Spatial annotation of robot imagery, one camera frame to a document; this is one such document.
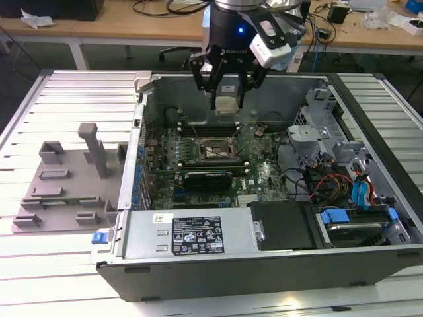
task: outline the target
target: white label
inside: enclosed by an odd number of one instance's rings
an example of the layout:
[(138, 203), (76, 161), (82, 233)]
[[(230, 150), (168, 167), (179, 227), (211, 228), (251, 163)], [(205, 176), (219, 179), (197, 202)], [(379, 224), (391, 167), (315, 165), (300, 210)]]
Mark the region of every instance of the white label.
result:
[(222, 86), (222, 92), (235, 92), (235, 86)]
[(171, 223), (172, 219), (172, 213), (155, 213), (153, 215), (153, 223)]
[(273, 29), (271, 29), (271, 30), (267, 30), (267, 31), (265, 31), (266, 32), (266, 34), (267, 35), (269, 35), (271, 38), (273, 37), (273, 36), (275, 36), (276, 35), (276, 32), (275, 32), (275, 30), (273, 30)]
[(66, 205), (65, 201), (42, 201), (43, 206), (56, 206), (56, 205)]

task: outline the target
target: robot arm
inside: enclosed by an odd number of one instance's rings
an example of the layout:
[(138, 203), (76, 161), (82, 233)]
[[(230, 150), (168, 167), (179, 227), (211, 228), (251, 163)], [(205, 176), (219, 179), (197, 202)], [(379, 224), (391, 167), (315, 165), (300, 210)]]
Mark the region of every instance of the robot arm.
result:
[[(211, 94), (212, 110), (224, 74), (239, 76), (237, 104), (241, 109), (245, 93), (260, 88), (268, 69), (297, 44), (296, 36), (286, 34), (262, 5), (263, 0), (211, 1), (209, 44), (205, 52), (191, 57), (190, 66), (198, 89)], [(207, 78), (200, 72), (205, 61), (213, 67)]]

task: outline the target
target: black plastic cover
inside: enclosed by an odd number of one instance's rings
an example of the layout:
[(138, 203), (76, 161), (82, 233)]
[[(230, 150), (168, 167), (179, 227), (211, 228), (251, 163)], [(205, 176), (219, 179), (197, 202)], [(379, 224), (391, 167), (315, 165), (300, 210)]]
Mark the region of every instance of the black plastic cover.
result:
[(264, 240), (258, 249), (310, 250), (326, 248), (313, 212), (314, 205), (306, 201), (259, 201), (251, 203), (253, 221), (261, 222)]
[(182, 186), (185, 190), (221, 192), (232, 185), (232, 173), (229, 172), (190, 172), (185, 174)]

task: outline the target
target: open computer chassis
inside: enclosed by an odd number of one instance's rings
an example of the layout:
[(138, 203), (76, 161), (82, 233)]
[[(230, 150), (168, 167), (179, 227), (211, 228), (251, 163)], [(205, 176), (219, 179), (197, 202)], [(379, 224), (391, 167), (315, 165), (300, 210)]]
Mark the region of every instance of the open computer chassis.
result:
[(149, 301), (371, 285), (420, 262), (423, 196), (354, 78), (270, 75), (238, 110), (227, 76), (211, 111), (190, 75), (153, 74), (97, 271)]

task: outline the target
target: power supply label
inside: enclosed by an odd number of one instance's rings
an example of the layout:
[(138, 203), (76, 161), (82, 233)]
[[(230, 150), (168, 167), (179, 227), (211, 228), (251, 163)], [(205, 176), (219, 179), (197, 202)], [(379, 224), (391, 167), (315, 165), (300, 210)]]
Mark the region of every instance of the power supply label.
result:
[(225, 253), (220, 217), (173, 218), (172, 253), (176, 256)]

